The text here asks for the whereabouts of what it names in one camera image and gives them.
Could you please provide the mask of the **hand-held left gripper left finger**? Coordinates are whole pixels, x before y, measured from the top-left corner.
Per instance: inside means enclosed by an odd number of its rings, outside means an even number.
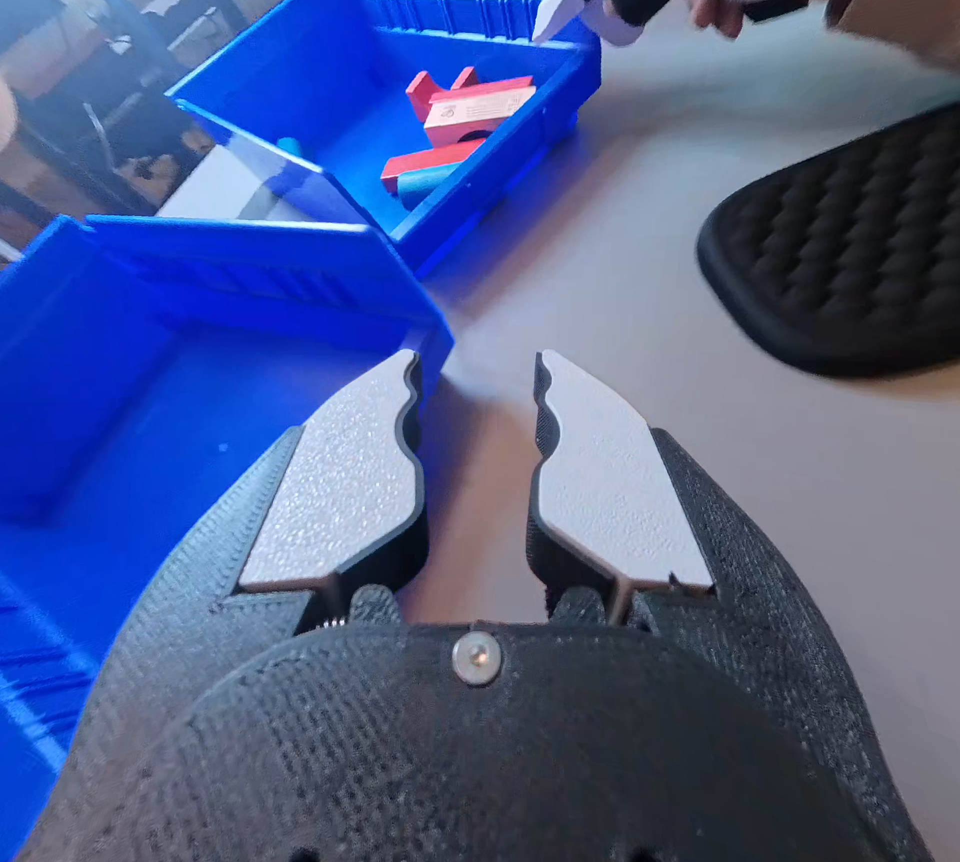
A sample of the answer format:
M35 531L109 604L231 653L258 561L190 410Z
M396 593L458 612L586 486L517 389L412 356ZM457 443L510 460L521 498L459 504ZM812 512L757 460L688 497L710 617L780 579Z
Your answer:
M422 368L417 352L399 350L300 427L241 571L242 592L315 592L327 608L347 608L361 587L397 592L424 567Z

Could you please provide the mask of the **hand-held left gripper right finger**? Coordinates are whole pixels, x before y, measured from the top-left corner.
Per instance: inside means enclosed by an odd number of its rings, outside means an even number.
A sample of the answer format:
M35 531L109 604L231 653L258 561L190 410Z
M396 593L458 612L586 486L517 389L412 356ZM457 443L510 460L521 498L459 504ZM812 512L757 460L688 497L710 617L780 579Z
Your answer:
M714 599L715 581L654 432L615 389L554 350L534 360L529 568L548 617L592 591L606 620L637 592Z

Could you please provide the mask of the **pale wooden block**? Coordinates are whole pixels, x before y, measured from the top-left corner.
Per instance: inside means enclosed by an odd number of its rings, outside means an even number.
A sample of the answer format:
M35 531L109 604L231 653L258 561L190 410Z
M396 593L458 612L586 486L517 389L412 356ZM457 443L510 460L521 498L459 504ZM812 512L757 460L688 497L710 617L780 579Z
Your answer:
M534 86L525 86L433 102L423 122L424 132L434 148L487 137L536 91Z

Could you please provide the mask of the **red wooden arch block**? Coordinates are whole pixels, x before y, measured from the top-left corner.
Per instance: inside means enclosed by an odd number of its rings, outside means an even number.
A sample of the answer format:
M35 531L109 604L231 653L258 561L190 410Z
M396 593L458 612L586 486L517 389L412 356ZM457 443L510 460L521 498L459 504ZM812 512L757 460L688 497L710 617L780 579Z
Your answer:
M442 88L426 70L414 77L405 89L416 119L425 124L434 103L452 101L479 93L480 79L475 66L460 71L450 88Z

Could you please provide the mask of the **blue plastic bin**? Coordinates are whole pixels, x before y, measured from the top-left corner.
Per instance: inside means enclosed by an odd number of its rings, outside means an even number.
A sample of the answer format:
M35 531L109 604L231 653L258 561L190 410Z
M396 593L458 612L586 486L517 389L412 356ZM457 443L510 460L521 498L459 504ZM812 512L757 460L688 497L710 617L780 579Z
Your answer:
M532 40L541 0L283 0L166 92L271 191L320 222L376 223L427 275L576 125L601 85L601 44L578 20ZM405 89L531 76L532 100L412 211L380 181L426 147ZM311 160L277 148L294 136Z
M2 860L122 623L290 426L447 319L373 226L56 219L2 272Z

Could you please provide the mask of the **blue wooden cylinder block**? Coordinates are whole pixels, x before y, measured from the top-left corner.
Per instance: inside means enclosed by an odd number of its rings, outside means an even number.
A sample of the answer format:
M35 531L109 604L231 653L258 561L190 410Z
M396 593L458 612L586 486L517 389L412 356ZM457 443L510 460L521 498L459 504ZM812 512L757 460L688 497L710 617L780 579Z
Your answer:
M406 210L412 211L434 193L458 168L458 163L450 163L401 173L397 177L395 190L400 204Z

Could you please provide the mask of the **black wrist rest pad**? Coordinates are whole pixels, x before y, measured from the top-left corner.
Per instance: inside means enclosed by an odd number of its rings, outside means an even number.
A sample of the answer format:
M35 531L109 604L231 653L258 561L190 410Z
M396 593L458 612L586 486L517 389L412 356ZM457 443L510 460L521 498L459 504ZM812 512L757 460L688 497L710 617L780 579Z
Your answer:
M696 251L726 313L784 365L867 379L957 362L958 101L740 188Z

